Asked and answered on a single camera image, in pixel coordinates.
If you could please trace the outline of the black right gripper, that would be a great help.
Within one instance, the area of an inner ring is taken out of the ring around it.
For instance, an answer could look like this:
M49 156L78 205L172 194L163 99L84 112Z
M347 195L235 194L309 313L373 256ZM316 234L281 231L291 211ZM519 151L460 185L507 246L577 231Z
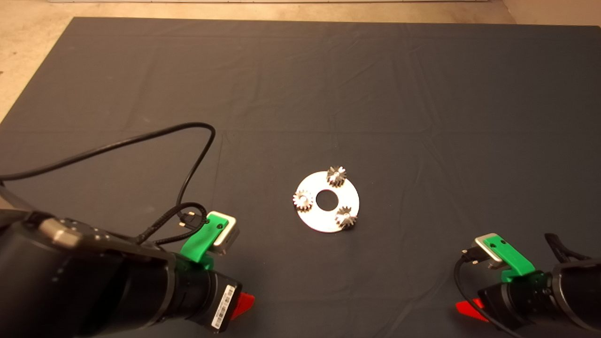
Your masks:
M493 319L511 330L530 324L558 323L560 309L556 306L551 289L552 275L535 271L527 276L514 278L511 282L496 283L478 290L472 302ZM489 323L468 301L455 304L457 312L473 319Z

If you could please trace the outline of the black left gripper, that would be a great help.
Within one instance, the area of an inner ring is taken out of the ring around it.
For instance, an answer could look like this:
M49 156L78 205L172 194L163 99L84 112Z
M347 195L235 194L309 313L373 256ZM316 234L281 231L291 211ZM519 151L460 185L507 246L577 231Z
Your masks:
M165 317L188 320L210 332L224 332L231 320L254 305L255 296L242 292L242 286L234 278L179 255L175 289Z

